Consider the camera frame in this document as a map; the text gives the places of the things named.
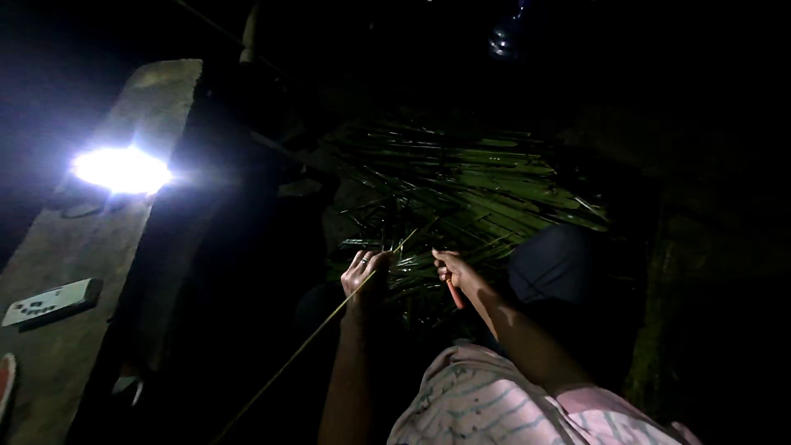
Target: hand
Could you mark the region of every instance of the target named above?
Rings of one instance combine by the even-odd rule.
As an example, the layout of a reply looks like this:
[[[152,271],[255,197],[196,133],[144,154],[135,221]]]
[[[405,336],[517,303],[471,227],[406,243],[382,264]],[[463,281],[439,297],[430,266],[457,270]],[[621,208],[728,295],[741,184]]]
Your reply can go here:
[[[472,274],[472,268],[461,259],[458,252],[431,249],[431,254],[436,258],[434,265],[443,283],[450,280],[453,286],[461,287],[462,280]]]
[[[351,295],[352,292],[358,291],[357,294],[349,300],[350,308],[357,309],[360,307],[360,303],[364,300],[361,294],[368,293],[368,291],[373,289],[377,284],[381,285],[384,282],[384,278],[387,276],[386,272],[388,266],[390,265],[391,255],[392,252],[390,251],[379,252],[376,250],[361,250],[357,252],[349,268],[341,275],[341,284],[343,285],[343,291],[346,293],[346,297]],[[382,269],[378,273],[380,276],[375,276],[368,280],[361,289],[360,286],[365,282],[365,279],[377,269]]]

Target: flip-flop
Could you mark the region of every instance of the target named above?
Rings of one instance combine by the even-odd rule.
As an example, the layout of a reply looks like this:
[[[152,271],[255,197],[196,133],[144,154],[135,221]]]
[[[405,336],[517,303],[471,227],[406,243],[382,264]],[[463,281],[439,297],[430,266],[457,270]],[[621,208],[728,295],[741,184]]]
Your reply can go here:
[[[0,359],[0,424],[6,418],[6,409],[10,403],[16,377],[17,358],[13,354],[5,354]]]

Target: remote control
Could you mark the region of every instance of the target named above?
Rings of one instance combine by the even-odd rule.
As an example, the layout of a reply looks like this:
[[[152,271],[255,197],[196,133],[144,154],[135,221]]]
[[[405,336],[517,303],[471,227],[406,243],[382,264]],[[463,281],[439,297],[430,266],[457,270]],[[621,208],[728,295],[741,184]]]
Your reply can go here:
[[[32,329],[90,309],[99,299],[101,284],[99,279],[88,278],[11,303],[2,325],[19,323],[20,330]]]

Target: bright light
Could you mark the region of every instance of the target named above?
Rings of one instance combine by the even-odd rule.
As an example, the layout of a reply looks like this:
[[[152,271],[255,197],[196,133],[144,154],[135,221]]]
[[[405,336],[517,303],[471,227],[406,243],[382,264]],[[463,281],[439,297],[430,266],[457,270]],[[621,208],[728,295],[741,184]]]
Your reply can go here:
[[[171,178],[164,162],[134,146],[81,154],[74,159],[74,174],[114,193],[156,193]]]

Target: person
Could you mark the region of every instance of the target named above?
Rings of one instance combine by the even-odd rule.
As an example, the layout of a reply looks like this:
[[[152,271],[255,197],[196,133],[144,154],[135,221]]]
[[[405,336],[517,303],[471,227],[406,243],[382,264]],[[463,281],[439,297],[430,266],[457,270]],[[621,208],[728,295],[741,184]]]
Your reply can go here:
[[[423,375],[417,396],[392,426],[388,444],[699,443],[683,425],[662,428],[621,397],[596,386],[564,347],[524,312],[539,301],[582,303],[592,271],[583,231],[551,226],[515,249],[509,261],[514,301],[501,296],[458,252],[433,250],[432,254],[439,280],[449,280],[466,295],[496,343],[492,348],[458,344],[441,352]],[[377,400],[372,384],[378,375],[370,370],[373,362],[381,363],[372,359],[381,348],[369,333],[376,327],[378,294],[390,256],[390,252],[360,251],[342,276],[348,296],[379,271],[372,277],[378,280],[370,280],[350,299],[338,331],[332,334],[337,335],[332,339],[337,349],[319,444],[373,440],[382,400]],[[593,335],[589,333],[587,340],[595,350],[601,344],[596,346],[590,339]],[[386,360],[392,367],[416,356],[406,353]]]

